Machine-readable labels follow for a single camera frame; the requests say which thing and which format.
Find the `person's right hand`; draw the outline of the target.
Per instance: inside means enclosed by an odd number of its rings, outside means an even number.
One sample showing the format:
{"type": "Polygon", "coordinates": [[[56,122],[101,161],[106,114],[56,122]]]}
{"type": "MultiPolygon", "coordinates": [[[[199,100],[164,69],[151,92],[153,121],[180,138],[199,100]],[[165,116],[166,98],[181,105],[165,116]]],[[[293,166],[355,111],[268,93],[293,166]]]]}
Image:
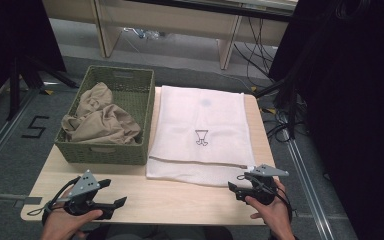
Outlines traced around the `person's right hand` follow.
{"type": "Polygon", "coordinates": [[[295,240],[287,205],[279,197],[270,205],[263,205],[251,196],[247,196],[245,201],[256,210],[250,218],[261,218],[277,240],[295,240]]]}

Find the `black tripod stand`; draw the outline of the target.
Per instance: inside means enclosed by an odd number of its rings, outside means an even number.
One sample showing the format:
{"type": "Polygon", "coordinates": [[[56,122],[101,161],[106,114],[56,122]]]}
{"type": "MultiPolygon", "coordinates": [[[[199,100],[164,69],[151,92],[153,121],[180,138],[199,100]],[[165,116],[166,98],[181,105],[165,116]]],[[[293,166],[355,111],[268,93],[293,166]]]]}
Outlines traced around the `black tripod stand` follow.
{"type": "Polygon", "coordinates": [[[287,109],[288,115],[286,129],[288,131],[290,139],[295,138],[294,126],[296,116],[297,92],[294,80],[294,75],[288,73],[283,79],[253,94],[255,98],[260,98],[262,96],[274,92],[275,90],[278,91],[274,100],[274,105],[278,109],[287,109]]]}
{"type": "Polygon", "coordinates": [[[15,57],[10,63],[10,107],[9,115],[7,117],[8,121],[12,120],[20,110],[19,77],[22,77],[30,89],[42,90],[44,81],[39,75],[40,71],[46,72],[70,88],[79,87],[76,82],[64,76],[62,73],[38,58],[28,55],[15,57]]]}

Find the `black curtain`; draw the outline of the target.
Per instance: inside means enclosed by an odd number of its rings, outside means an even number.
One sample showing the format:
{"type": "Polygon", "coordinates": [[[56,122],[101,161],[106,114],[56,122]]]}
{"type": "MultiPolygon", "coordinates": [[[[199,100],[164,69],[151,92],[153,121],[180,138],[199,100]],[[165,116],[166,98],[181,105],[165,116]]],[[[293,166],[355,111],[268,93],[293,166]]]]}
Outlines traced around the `black curtain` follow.
{"type": "Polygon", "coordinates": [[[384,0],[298,0],[272,78],[318,30],[329,34],[296,81],[308,127],[358,240],[384,240],[384,0]]]}
{"type": "Polygon", "coordinates": [[[66,70],[42,0],[0,0],[0,88],[13,59],[24,55],[66,70]]]}

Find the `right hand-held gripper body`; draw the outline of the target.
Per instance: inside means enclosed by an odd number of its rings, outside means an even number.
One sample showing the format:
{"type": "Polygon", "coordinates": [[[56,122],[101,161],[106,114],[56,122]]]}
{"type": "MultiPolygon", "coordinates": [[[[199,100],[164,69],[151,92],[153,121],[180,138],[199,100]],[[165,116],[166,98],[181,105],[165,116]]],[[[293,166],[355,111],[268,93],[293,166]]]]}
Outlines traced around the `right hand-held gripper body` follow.
{"type": "Polygon", "coordinates": [[[277,169],[266,164],[255,167],[250,172],[244,173],[244,178],[252,185],[251,189],[244,190],[244,194],[255,198],[263,205],[269,205],[273,202],[277,194],[277,185],[274,182],[274,178],[288,175],[288,171],[277,169]]]}

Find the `beige garment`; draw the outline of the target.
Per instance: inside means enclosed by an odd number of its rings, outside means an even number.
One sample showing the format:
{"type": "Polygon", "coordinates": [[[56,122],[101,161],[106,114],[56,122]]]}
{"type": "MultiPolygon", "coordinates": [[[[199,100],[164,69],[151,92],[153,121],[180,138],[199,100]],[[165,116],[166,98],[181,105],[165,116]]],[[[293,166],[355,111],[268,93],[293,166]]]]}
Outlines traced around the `beige garment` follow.
{"type": "Polygon", "coordinates": [[[67,140],[77,143],[132,144],[141,132],[136,120],[113,103],[113,93],[103,82],[86,90],[76,111],[61,120],[67,140]]]}

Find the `light wooden desk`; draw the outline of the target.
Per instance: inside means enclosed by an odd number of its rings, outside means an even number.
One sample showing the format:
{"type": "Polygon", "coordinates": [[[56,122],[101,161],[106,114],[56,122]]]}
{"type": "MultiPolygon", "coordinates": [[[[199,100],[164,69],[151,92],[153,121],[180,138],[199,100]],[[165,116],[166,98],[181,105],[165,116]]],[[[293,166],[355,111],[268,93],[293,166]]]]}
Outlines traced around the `light wooden desk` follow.
{"type": "Polygon", "coordinates": [[[164,6],[162,0],[139,3],[129,0],[42,0],[50,18],[91,23],[96,26],[101,56],[111,56],[124,27],[154,30],[218,41],[220,68],[228,67],[233,43],[277,46],[285,22],[255,17],[164,6]]]}

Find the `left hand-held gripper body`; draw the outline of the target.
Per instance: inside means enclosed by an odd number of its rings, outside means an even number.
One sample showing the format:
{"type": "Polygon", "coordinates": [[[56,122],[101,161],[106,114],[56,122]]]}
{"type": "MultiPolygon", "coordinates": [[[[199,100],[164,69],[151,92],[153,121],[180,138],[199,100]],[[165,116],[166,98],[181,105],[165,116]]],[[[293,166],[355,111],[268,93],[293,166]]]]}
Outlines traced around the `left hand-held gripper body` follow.
{"type": "Polygon", "coordinates": [[[68,201],[64,204],[64,210],[74,216],[80,216],[92,210],[101,210],[103,214],[98,220],[110,219],[113,210],[105,209],[104,204],[93,201],[98,191],[102,189],[99,187],[98,182],[92,172],[87,170],[70,190],[68,201]]]}

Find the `metal floor rail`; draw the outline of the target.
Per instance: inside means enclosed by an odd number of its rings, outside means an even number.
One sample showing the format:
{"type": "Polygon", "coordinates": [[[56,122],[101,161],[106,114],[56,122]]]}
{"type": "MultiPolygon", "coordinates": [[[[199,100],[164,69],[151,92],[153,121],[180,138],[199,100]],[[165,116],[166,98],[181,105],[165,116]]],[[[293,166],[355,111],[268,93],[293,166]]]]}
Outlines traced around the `metal floor rail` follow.
{"type": "Polygon", "coordinates": [[[321,202],[317,196],[315,188],[312,184],[306,166],[304,164],[301,152],[298,149],[298,145],[294,139],[290,139],[287,142],[287,146],[292,157],[295,169],[303,187],[309,208],[312,212],[316,227],[320,234],[321,240],[335,240],[332,228],[325,211],[321,205],[321,202]]]}
{"type": "Polygon", "coordinates": [[[22,118],[24,117],[29,105],[39,95],[38,90],[28,90],[25,97],[22,99],[19,110],[14,114],[10,120],[6,120],[4,125],[0,128],[0,152],[13,134],[22,118]]]}

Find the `clear plastic bag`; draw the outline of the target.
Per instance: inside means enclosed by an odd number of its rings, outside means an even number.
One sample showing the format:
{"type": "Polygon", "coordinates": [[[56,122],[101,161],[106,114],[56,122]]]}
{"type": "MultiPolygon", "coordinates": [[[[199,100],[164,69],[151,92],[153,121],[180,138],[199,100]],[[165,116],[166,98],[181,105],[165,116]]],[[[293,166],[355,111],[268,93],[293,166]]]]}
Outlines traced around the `clear plastic bag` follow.
{"type": "Polygon", "coordinates": [[[133,32],[140,39],[160,39],[165,36],[163,32],[144,30],[139,28],[124,28],[125,32],[133,32]]]}

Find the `green woven basket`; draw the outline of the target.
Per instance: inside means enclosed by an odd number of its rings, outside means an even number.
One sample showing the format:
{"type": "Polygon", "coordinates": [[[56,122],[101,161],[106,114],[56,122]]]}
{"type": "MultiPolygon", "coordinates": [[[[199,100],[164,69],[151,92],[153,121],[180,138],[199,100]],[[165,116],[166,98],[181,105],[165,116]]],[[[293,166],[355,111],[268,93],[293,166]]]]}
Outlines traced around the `green woven basket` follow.
{"type": "Polygon", "coordinates": [[[145,165],[155,99],[154,72],[109,66],[90,66],[68,110],[73,116],[80,98],[97,83],[103,82],[113,95],[113,103],[129,113],[140,126],[131,144],[75,143],[60,129],[55,145],[67,162],[95,164],[145,165]]]}

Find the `white cloth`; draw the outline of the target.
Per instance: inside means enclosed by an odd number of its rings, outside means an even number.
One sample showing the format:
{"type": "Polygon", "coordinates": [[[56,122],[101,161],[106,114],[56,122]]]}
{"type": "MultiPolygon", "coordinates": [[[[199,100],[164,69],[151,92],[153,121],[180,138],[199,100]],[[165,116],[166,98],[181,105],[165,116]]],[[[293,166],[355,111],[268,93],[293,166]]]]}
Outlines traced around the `white cloth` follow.
{"type": "Polygon", "coordinates": [[[147,178],[225,187],[254,166],[242,93],[161,88],[147,178]]]}

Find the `grey tape strip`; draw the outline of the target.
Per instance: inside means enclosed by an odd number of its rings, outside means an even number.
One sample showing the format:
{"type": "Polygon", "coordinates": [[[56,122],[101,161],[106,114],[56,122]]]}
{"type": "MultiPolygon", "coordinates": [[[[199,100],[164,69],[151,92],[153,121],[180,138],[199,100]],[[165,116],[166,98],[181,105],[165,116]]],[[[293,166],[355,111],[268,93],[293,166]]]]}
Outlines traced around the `grey tape strip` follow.
{"type": "Polygon", "coordinates": [[[40,205],[41,197],[26,197],[24,199],[17,199],[14,203],[15,208],[23,208],[25,205],[40,205]]]}

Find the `person's left hand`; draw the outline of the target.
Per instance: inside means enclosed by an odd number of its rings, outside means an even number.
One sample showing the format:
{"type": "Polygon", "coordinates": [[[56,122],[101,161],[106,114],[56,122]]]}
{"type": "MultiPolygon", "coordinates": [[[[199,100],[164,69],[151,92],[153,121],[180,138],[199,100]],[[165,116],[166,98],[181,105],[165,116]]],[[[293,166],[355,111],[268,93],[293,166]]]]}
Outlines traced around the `person's left hand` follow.
{"type": "Polygon", "coordinates": [[[73,236],[85,240],[87,234],[81,230],[82,226],[103,214],[101,210],[92,210],[86,214],[74,216],[67,213],[63,206],[63,203],[53,205],[43,227],[40,240],[71,240],[73,236]]]}

